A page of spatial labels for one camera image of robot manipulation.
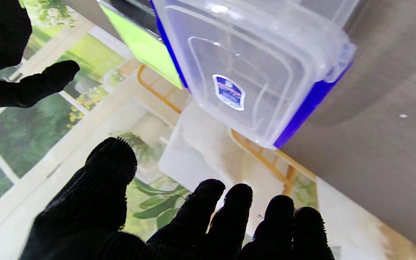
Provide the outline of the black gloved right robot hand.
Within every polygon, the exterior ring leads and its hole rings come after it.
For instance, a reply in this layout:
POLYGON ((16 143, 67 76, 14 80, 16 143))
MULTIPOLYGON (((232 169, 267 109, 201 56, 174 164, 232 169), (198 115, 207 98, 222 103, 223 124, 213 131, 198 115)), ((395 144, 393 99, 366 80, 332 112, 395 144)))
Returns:
MULTIPOLYGON (((21 0, 0 0, 0 70, 21 63, 33 32, 21 0)), ((0 108, 30 108, 41 99, 62 91, 80 70, 76 61, 60 61, 19 82, 0 80, 0 108)))

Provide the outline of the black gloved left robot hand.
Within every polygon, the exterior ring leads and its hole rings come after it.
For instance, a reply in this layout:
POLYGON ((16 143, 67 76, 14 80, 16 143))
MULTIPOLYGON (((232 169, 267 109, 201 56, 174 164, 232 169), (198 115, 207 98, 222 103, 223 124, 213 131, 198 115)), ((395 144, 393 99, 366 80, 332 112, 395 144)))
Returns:
POLYGON ((21 260, 333 260, 324 221, 311 207, 271 199, 251 242, 242 246, 253 191, 202 181, 175 217, 144 242, 122 232, 126 188, 137 159, 122 138, 107 138, 33 221, 21 260))

